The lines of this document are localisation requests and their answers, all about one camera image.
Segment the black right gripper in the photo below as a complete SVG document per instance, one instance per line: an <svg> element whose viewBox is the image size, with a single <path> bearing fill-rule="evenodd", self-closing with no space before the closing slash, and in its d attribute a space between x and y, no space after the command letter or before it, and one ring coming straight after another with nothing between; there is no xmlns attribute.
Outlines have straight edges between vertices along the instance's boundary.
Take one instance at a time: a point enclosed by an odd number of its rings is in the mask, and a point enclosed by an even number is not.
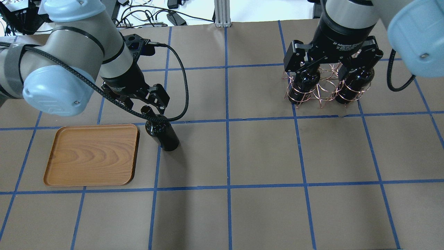
<svg viewBox="0 0 444 250"><path fill-rule="evenodd" d="M370 35L375 21L360 28L336 23L329 16L321 16L310 44L293 40L284 56L284 71L317 74L320 64L341 62L338 80L343 81L357 70L371 70L384 53L374 35ZM360 49L356 57L351 57Z"/></svg>

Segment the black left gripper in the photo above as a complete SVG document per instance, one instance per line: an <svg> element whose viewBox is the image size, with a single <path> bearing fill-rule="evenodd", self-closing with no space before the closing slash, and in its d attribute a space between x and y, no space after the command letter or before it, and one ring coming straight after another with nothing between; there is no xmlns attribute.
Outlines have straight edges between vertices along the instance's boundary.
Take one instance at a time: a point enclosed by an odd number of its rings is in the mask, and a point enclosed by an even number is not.
<svg viewBox="0 0 444 250"><path fill-rule="evenodd" d="M130 66L120 76L113 78L103 77L102 79L104 80L101 86L102 90L130 110L134 106L132 99L138 99L156 107L160 114L163 115L171 99L163 85L154 84L150 87L146 84L139 66Z"/></svg>

